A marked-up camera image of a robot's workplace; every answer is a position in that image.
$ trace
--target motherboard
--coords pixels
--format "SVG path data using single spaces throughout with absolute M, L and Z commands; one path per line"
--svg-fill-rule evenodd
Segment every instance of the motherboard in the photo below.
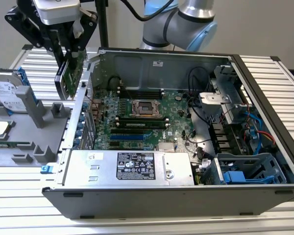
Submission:
M 96 126 L 94 149 L 187 152 L 193 130 L 182 91 L 97 90 L 92 104 Z

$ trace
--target red cable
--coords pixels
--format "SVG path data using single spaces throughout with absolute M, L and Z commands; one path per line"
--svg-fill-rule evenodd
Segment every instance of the red cable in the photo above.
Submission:
M 275 145 L 275 140 L 274 140 L 273 136 L 270 135 L 268 132 L 265 132 L 265 131 L 257 131 L 257 132 L 268 136 L 270 139 L 272 139 L 273 145 Z

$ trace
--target wire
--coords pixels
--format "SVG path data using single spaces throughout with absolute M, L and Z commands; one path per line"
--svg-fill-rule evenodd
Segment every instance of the wire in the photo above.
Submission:
M 133 14 L 133 16 L 138 19 L 139 21 L 149 21 L 152 18 L 154 18 L 155 16 L 159 15 L 164 9 L 166 9 L 172 2 L 173 0 L 169 0 L 163 7 L 161 7 L 158 11 L 156 11 L 155 13 L 153 13 L 150 16 L 147 17 L 141 17 L 140 15 L 137 14 L 137 12 L 135 11 L 135 9 L 132 7 L 132 5 L 127 1 L 127 0 L 121 0 L 121 2 L 123 2 L 125 4 L 125 6 L 130 10 L 130 12 Z
M 109 77 L 108 79 L 108 84 L 107 84 L 107 90 L 109 89 L 109 86 L 110 86 L 110 82 L 113 78 L 117 78 L 119 81 L 121 81 L 121 78 L 117 75 L 112 75 L 111 77 Z
M 193 98 L 193 100 L 192 100 L 192 109 L 193 109 L 194 113 L 197 115 L 197 117 L 199 117 L 202 121 L 204 121 L 208 126 L 210 126 L 210 123 L 207 120 L 205 120 L 202 116 L 200 116 L 199 113 L 195 110 L 194 105 L 196 105 L 196 104 L 194 103 L 194 99 L 195 98 Z
M 272 139 L 270 139 L 270 137 L 269 136 L 266 136 L 266 135 L 264 135 L 264 134 L 262 134 L 264 137 L 266 137 L 268 140 L 270 140 L 271 142 L 273 142 L 273 140 Z
M 190 142 L 190 143 L 204 143 L 204 142 L 207 142 L 207 141 L 211 141 L 211 139 L 204 140 L 204 141 L 200 141 L 200 142 L 194 142 L 194 141 L 191 141 L 191 140 L 190 140 L 190 135 L 191 135 L 192 132 L 190 132 L 190 133 L 188 134 L 188 136 L 186 137 L 186 141 L 188 141 L 188 142 Z
M 257 120 L 259 122 L 260 131 L 263 129 L 263 122 L 261 121 L 261 119 L 257 118 L 254 114 L 251 114 L 249 112 L 245 112 L 244 114 L 247 115 L 247 117 L 252 118 L 252 119 L 255 119 L 255 120 Z M 261 140 L 262 140 L 261 136 L 262 135 L 259 135 L 258 146 L 257 146 L 255 152 L 253 153 L 253 155 L 256 155 L 256 154 L 259 153 L 259 150 L 261 148 Z
M 209 84 L 210 76 L 209 76 L 209 72 L 207 71 L 207 69 L 204 68 L 204 67 L 202 67 L 202 66 L 196 66 L 196 67 L 193 67 L 193 68 L 191 69 L 191 71 L 188 73 L 188 92 L 189 92 L 189 93 L 191 92 L 191 82 L 190 82 L 190 80 L 191 80 L 191 74 L 192 74 L 192 72 L 193 72 L 195 69 L 202 69 L 202 70 L 204 70 L 204 71 L 207 73 L 207 76 L 208 76 L 208 81 L 207 81 L 207 83 Z
M 273 136 L 270 135 L 268 132 L 265 132 L 265 131 L 256 131 L 256 132 L 264 135 L 267 138 L 269 138 L 273 142 L 273 145 L 275 145 L 275 140 L 274 140 Z
M 95 102 L 93 102 L 88 96 L 85 97 L 88 98 L 90 102 L 96 106 L 97 111 L 99 111 L 98 105 Z
M 221 119 L 220 119 L 220 123 L 221 123 L 221 124 L 222 124 L 223 119 L 225 118 L 225 115 L 226 115 L 227 113 L 229 113 L 231 110 L 235 109 L 235 108 L 236 108 L 235 106 L 232 107 L 232 108 L 230 108 L 228 111 L 226 111 L 226 112 L 222 115 L 222 117 L 221 117 Z
M 240 138 L 240 141 L 242 142 L 243 147 L 246 149 L 247 154 L 250 155 L 250 151 L 249 151 L 248 145 L 246 144 L 246 142 L 243 140 L 243 137 L 242 137 L 243 132 L 245 134 L 245 131 L 246 130 L 248 130 L 248 128 L 243 128 L 243 129 L 240 130 L 240 132 L 239 132 L 239 138 Z

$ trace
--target blue tab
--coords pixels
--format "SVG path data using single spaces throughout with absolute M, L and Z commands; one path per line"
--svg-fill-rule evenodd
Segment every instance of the blue tab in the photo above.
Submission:
M 41 174 L 52 174 L 53 166 L 43 165 L 40 169 Z

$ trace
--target white sticker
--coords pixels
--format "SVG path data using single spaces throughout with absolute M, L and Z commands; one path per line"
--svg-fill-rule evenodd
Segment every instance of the white sticker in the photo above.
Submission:
M 87 160 L 103 160 L 103 153 L 89 153 Z
M 16 87 L 9 82 L 0 82 L 0 101 L 13 112 L 26 112 L 22 100 L 15 95 Z
M 163 67 L 163 61 L 154 61 L 152 66 L 155 67 Z

